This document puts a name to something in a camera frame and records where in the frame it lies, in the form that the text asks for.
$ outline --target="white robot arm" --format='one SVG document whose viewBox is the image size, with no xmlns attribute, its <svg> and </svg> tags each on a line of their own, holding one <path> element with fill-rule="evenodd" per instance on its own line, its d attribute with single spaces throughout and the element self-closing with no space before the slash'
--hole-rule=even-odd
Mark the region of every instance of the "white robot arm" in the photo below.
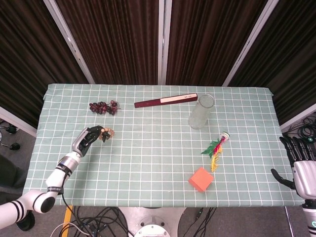
<svg viewBox="0 0 316 237">
<path fill-rule="evenodd" d="M 305 203 L 302 205 L 311 237 L 316 237 L 316 158 L 308 144 L 296 137 L 280 137 L 293 171 L 293 181 L 283 179 L 275 169 L 271 172 L 281 184 L 296 190 Z"/>
<path fill-rule="evenodd" d="M 72 152 L 59 161 L 46 180 L 48 187 L 46 193 L 30 190 L 19 199 L 0 205 L 0 229 L 21 222 L 29 211 L 48 212 L 54 206 L 57 195 L 63 193 L 64 183 L 79 165 L 80 158 L 85 156 L 90 145 L 98 138 L 102 138 L 105 142 L 113 135 L 114 132 L 109 128 L 101 126 L 85 128 L 72 144 Z"/>
</svg>

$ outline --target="robotic hand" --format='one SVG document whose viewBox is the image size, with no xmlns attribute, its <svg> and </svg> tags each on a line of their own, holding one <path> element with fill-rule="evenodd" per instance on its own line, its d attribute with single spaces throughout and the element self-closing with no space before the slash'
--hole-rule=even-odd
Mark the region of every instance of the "robotic hand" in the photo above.
<svg viewBox="0 0 316 237">
<path fill-rule="evenodd" d="M 85 128 L 79 137 L 72 144 L 72 152 L 66 154 L 58 163 L 52 174 L 46 180 L 48 186 L 47 192 L 39 190 L 30 190 L 22 195 L 18 200 L 0 205 L 0 229 L 14 223 L 23 223 L 28 216 L 34 217 L 31 211 L 38 213 L 48 212 L 54 205 L 57 195 L 64 192 L 64 184 L 80 163 L 80 158 L 84 157 L 90 145 L 98 138 L 105 142 L 112 138 L 114 131 L 109 128 L 96 126 Z M 21 227 L 22 230 L 29 230 L 34 224 L 28 224 L 28 227 Z"/>
<path fill-rule="evenodd" d="M 293 181 L 283 179 L 275 169 L 271 172 L 281 184 L 296 190 L 305 203 L 302 205 L 311 237 L 316 237 L 316 158 L 304 140 L 280 137 L 293 171 Z"/>
</svg>

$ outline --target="artificial grape bunch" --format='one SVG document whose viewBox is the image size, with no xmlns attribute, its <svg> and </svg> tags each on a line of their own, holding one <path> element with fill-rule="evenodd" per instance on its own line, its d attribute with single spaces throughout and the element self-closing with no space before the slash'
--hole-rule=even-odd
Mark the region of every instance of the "artificial grape bunch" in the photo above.
<svg viewBox="0 0 316 237">
<path fill-rule="evenodd" d="M 105 102 L 98 103 L 90 103 L 90 109 L 92 112 L 96 112 L 97 114 L 105 114 L 108 112 L 111 115 L 115 115 L 116 111 L 119 109 L 118 102 L 111 100 L 109 104 Z"/>
</svg>

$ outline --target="black curtain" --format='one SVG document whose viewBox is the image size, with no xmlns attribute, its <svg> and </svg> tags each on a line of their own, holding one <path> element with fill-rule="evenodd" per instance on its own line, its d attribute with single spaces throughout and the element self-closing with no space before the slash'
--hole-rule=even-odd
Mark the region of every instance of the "black curtain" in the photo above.
<svg viewBox="0 0 316 237">
<path fill-rule="evenodd" d="M 221 86 L 266 0 L 173 0 L 166 84 Z"/>
<path fill-rule="evenodd" d="M 157 84 L 158 0 L 56 1 L 99 84 Z"/>
<path fill-rule="evenodd" d="M 315 104 L 316 1 L 279 1 L 229 86 L 269 88 L 280 124 Z"/>
<path fill-rule="evenodd" d="M 51 83 L 88 83 L 42 0 L 0 1 L 0 106 L 37 127 Z"/>
</svg>

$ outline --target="table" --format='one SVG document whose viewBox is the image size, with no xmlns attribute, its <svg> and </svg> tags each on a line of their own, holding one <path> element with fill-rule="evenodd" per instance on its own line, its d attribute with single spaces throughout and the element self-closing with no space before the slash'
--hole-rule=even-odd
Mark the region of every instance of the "table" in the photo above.
<svg viewBox="0 0 316 237">
<path fill-rule="evenodd" d="M 215 106 L 206 126 L 194 130 L 188 117 L 196 102 L 134 108 L 134 102 L 179 94 L 211 94 Z M 89 110 L 91 102 L 116 100 L 115 116 Z M 281 131 L 267 88 L 158 85 L 51 84 L 44 96 L 24 193 L 46 190 L 45 180 L 85 127 L 116 133 L 95 142 L 65 185 L 72 205 L 215 207 L 291 206 L 302 200 L 272 176 L 292 179 Z M 219 167 L 206 192 L 188 179 L 210 158 L 200 153 L 227 131 Z M 57 204 L 63 204 L 60 198 Z"/>
</svg>

